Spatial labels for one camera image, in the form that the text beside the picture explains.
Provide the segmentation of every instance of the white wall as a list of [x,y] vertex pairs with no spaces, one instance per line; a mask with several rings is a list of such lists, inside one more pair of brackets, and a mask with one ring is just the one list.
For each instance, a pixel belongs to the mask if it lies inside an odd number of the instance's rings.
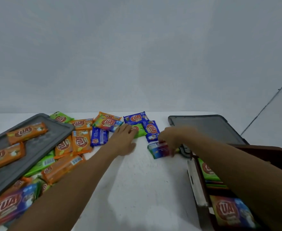
[[243,137],[250,144],[282,147],[282,90],[245,131]]
[[282,85],[282,0],[0,0],[0,113],[214,111]]

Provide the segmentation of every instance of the right arm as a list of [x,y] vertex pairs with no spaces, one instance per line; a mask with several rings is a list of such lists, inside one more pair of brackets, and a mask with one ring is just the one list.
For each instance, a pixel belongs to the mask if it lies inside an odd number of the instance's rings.
[[282,230],[282,170],[191,127],[168,127],[158,137],[174,152],[187,145],[272,230]]

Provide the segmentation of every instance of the orange wrapper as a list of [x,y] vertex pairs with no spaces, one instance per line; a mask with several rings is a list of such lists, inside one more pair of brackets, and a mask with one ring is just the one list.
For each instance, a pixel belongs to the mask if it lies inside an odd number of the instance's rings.
[[0,150],[0,168],[24,157],[25,154],[25,147],[23,143],[17,143],[13,146]]
[[39,135],[45,134],[47,131],[48,129],[45,124],[43,122],[40,122],[12,132],[8,132],[7,136],[9,143],[13,145],[15,143],[24,142]]
[[72,120],[69,123],[72,124],[75,127],[75,130],[81,131],[81,130],[92,130],[92,124],[94,120],[93,118],[89,119],[80,119],[80,120]]
[[97,120],[101,115],[103,115],[103,116],[105,116],[105,117],[107,117],[107,118],[113,118],[113,119],[118,120],[118,121],[121,120],[121,117],[114,116],[114,115],[111,115],[111,114],[108,114],[108,113],[99,112],[99,114],[97,115],[97,117],[94,118],[94,122],[96,122],[96,120]]
[[23,180],[24,177],[18,179],[10,188],[8,188],[2,195],[10,194],[16,190],[19,190],[29,184],[28,181]]
[[72,146],[71,135],[70,135],[54,148],[54,152],[55,152],[54,159],[60,159],[63,156],[68,155],[72,151],[73,151],[73,146]]
[[42,178],[52,185],[58,182],[66,173],[73,170],[78,164],[85,162],[84,157],[79,155],[66,156],[50,165],[42,171]]
[[92,151],[89,131],[73,131],[73,154],[84,154]]

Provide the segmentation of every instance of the left hand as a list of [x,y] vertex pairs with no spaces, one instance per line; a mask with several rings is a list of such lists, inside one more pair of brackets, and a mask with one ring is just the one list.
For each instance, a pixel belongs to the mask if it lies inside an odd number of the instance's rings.
[[136,146],[136,143],[132,143],[131,141],[137,132],[136,129],[131,131],[131,125],[123,124],[116,129],[103,147],[109,148],[111,152],[114,152],[115,156],[128,155]]

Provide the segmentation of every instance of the left arm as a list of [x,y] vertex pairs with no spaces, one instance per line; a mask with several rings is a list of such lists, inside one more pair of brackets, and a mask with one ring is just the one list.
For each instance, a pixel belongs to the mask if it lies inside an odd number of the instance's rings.
[[112,161],[135,148],[136,133],[127,124],[117,128],[106,145],[36,200],[8,231],[71,231]]

